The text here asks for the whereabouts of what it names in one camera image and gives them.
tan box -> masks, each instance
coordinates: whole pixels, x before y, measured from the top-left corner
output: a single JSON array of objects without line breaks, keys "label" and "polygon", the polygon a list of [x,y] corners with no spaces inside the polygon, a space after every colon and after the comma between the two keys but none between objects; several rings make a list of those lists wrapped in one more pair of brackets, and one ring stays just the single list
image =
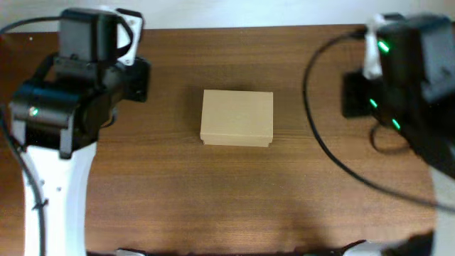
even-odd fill
[{"label": "tan box", "polygon": [[264,146],[273,140],[273,92],[204,90],[205,145]]}]

wooden surface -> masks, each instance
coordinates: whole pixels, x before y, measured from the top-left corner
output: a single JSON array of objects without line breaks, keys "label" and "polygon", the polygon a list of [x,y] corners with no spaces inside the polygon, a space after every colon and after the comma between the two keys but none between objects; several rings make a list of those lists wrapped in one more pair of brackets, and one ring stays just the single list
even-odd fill
[{"label": "wooden surface", "polygon": [[[101,131],[87,190],[87,248],[276,252],[399,240],[433,228],[434,211],[357,183],[326,158],[309,129],[302,70],[316,47],[352,28],[147,31],[139,54],[154,63],[149,100],[121,102],[117,123]],[[57,50],[56,41],[53,33],[1,39],[1,102]],[[374,120],[342,118],[341,75],[362,59],[362,43],[344,43],[314,69],[309,93],[324,139],[362,175],[432,195],[427,166],[414,154],[379,155],[368,143]],[[273,92],[270,148],[203,146],[204,89]],[[380,141],[402,143],[392,132]],[[20,255],[21,172],[3,140],[0,159],[0,255]]]}]

white wall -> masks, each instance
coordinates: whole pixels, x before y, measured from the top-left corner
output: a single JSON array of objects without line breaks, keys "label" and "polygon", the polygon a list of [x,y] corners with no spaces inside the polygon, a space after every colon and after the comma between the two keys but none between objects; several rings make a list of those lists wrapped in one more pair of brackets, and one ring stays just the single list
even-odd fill
[{"label": "white wall", "polygon": [[[0,26],[101,4],[140,11],[146,28],[220,28],[365,23],[373,14],[431,11],[455,18],[455,0],[0,0]],[[18,31],[54,31],[56,24]]]}]

wooden table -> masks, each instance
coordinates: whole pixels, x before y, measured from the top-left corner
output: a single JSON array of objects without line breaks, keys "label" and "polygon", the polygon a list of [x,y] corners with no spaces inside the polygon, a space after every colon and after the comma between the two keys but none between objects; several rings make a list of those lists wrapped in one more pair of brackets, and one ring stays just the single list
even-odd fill
[{"label": "wooden table", "polygon": [[[103,129],[87,191],[89,250],[276,252],[399,240],[434,227],[434,211],[357,183],[319,149],[304,114],[302,71],[323,42],[352,26],[146,31],[139,54],[153,62],[149,100],[121,102]],[[55,33],[0,41],[1,102],[29,78]],[[311,77],[317,125],[334,153],[362,175],[418,196],[432,195],[414,154],[383,156],[368,143],[371,118],[346,120],[341,76],[359,68],[363,44],[344,43]],[[274,93],[270,148],[203,146],[204,89]],[[380,135],[387,144],[402,140]],[[0,255],[23,249],[23,186],[0,142]]]}]

